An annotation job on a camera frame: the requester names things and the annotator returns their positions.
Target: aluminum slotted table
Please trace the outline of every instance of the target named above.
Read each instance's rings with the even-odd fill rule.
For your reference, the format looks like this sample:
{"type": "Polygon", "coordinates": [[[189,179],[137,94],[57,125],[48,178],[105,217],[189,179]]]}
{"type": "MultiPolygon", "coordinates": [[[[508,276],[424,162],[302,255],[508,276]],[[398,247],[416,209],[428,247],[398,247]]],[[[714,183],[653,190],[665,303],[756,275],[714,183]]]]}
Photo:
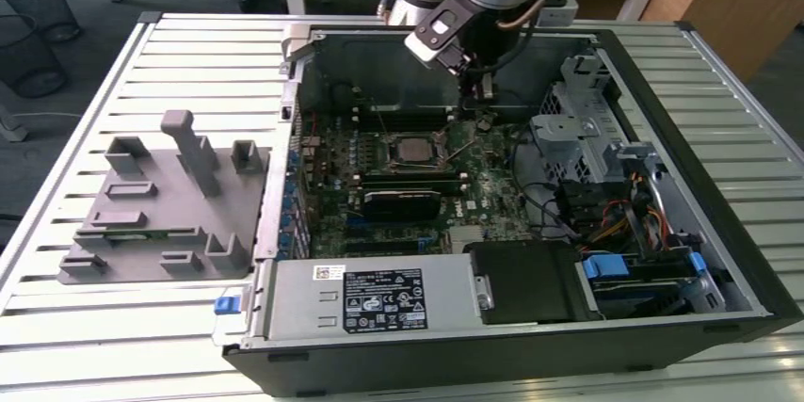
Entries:
{"type": "MultiPolygon", "coordinates": [[[[172,148],[160,133],[162,112],[192,109],[196,130],[212,146],[241,138],[270,146],[285,25],[374,22],[208,14],[149,20],[134,27],[0,258],[0,401],[270,400],[209,340],[212,301],[249,279],[65,286],[54,274],[102,183],[101,151],[112,137],[136,134],[145,146],[172,148]]],[[[590,26],[617,33],[801,305],[801,151],[693,31],[674,24],[576,22],[590,26]]],[[[752,343],[717,346],[658,371],[317,400],[800,400],[802,371],[804,323],[752,343]]]]}

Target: mesh trash bin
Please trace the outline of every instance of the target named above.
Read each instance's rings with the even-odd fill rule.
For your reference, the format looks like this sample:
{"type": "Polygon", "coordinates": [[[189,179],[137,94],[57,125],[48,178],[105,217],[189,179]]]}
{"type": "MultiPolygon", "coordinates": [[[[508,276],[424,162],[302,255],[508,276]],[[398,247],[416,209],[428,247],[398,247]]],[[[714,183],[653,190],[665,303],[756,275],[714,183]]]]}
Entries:
{"type": "Polygon", "coordinates": [[[17,14],[36,20],[38,33],[49,42],[69,41],[80,34],[66,0],[6,0],[17,14]]]}
{"type": "Polygon", "coordinates": [[[0,81],[24,98],[52,93],[66,83],[53,51],[29,16],[0,16],[0,81]]]}

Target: floor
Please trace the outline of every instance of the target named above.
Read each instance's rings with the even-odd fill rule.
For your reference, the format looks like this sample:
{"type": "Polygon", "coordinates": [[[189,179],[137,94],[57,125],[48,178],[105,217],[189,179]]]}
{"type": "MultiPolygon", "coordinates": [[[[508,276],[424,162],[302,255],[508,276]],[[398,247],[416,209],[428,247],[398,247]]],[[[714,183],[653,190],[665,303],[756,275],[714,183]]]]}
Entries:
{"type": "MultiPolygon", "coordinates": [[[[376,0],[313,0],[313,12],[368,14],[376,0]]],[[[80,114],[90,103],[120,47],[142,11],[238,13],[236,0],[68,0],[84,33],[54,46],[54,53],[70,76],[70,84],[41,99],[17,98],[0,85],[0,102],[12,113],[69,112],[80,114]]],[[[282,0],[260,0],[260,12],[282,12],[282,0]]],[[[0,14],[9,14],[0,2],[0,14]]],[[[749,89],[800,146],[804,146],[804,30],[796,30],[765,67],[749,82],[749,89]]],[[[9,144],[0,138],[0,214],[22,215],[77,119],[61,116],[24,117],[29,138],[9,144]]],[[[0,250],[8,243],[14,223],[0,220],[0,250]]]]}

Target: warning label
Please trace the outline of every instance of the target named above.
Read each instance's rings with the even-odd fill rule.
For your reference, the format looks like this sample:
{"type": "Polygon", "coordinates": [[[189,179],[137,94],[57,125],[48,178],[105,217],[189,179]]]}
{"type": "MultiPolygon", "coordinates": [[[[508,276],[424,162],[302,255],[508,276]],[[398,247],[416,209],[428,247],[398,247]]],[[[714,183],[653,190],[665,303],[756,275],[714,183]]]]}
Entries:
{"type": "Polygon", "coordinates": [[[346,333],[426,328],[420,268],[342,274],[342,329],[346,333]]]}

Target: blue drive latch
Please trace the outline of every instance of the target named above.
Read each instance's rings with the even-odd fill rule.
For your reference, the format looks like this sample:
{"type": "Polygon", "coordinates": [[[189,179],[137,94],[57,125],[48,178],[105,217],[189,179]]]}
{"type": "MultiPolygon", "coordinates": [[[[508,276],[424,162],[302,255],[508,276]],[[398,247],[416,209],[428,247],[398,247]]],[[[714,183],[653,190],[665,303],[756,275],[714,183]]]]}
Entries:
{"type": "Polygon", "coordinates": [[[214,300],[214,314],[238,314],[240,313],[240,296],[217,297],[214,300]]]}
{"type": "Polygon", "coordinates": [[[593,254],[582,262],[582,271],[589,280],[629,275],[625,260],[618,254],[593,254]]]}

